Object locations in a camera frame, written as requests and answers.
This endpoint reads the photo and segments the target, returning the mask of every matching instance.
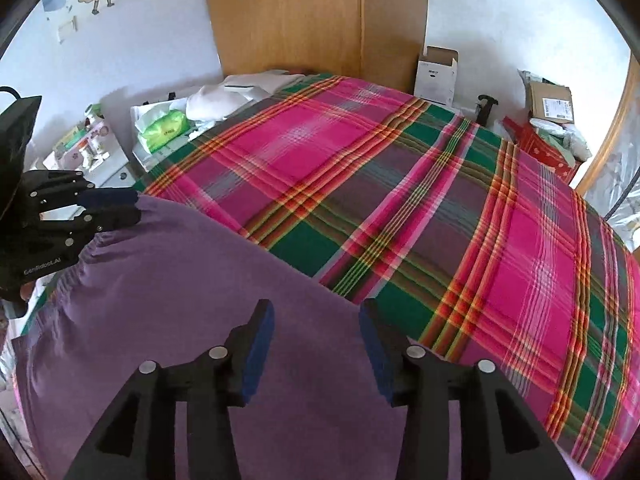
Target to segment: plaid bed sheet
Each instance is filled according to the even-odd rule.
[[[313,76],[138,184],[197,208],[448,360],[498,363],[604,478],[640,420],[640,274],[514,144],[395,90]]]

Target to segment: metal pin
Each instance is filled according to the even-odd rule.
[[[150,374],[156,370],[156,363],[153,361],[145,361],[138,367],[138,370],[140,370],[141,374]]]
[[[481,361],[479,361],[478,368],[485,374],[491,374],[495,372],[495,364],[493,361],[489,361],[489,359],[482,359]]]
[[[411,345],[406,349],[406,354],[414,359],[422,359],[427,355],[427,351],[418,345]]]
[[[229,355],[229,350],[227,350],[223,346],[214,346],[211,350],[209,350],[209,357],[212,359],[224,359]]]

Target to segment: clear plastic wrap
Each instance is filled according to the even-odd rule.
[[[616,206],[640,171],[640,84],[636,85],[629,112],[616,143],[585,199],[603,217]],[[629,250],[640,247],[640,179],[607,219]]]

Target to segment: green tissue package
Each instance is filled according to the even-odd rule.
[[[162,148],[170,140],[183,134],[191,127],[184,112],[170,110],[165,116],[150,124],[142,133],[138,134],[140,143],[153,153]]]

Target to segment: white cardboard box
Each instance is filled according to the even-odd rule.
[[[458,53],[448,48],[428,46],[418,60],[414,95],[447,106],[453,104],[458,75]]]

